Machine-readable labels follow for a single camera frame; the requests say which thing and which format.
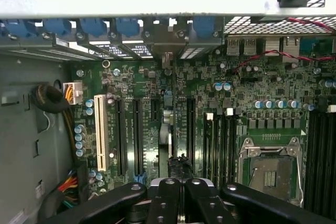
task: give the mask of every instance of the power connector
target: power connector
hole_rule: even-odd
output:
[[[70,105],[83,103],[83,84],[82,82],[66,82],[63,83],[63,91],[65,98]]]

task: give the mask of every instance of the white power connector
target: white power connector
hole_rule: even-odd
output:
[[[72,88],[72,95],[69,101],[70,105],[82,104],[83,103],[83,84],[82,82],[66,82],[63,83],[63,92],[65,93],[68,88]]]

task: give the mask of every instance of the blue connector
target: blue connector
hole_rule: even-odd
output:
[[[50,33],[64,36],[71,34],[71,23],[64,18],[47,18],[43,20],[43,26]]]
[[[80,18],[80,25],[84,33],[98,38],[107,33],[107,26],[101,18]]]
[[[135,175],[134,176],[134,181],[144,185],[146,183],[146,178],[147,178],[147,174],[143,173],[143,174],[140,174],[140,175]]]
[[[215,31],[215,17],[194,17],[193,28],[198,38],[209,38],[213,35],[213,32]]]
[[[4,25],[10,34],[22,37],[37,37],[36,26],[34,22],[23,19],[6,19]]]
[[[126,37],[132,37],[140,33],[140,25],[137,18],[116,18],[117,31]]]

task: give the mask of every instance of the white pci slot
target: white pci slot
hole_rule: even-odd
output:
[[[106,96],[103,94],[94,96],[96,140],[97,140],[97,164],[98,170],[106,172],[110,166],[109,141],[107,129]]]

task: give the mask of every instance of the perforated metal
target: perforated metal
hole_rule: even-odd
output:
[[[296,17],[297,19],[322,22],[336,29],[336,17]],[[267,34],[329,34],[326,29],[314,24],[288,22],[285,19],[277,23],[252,24],[249,16],[237,16],[224,28],[229,35],[267,35]]]

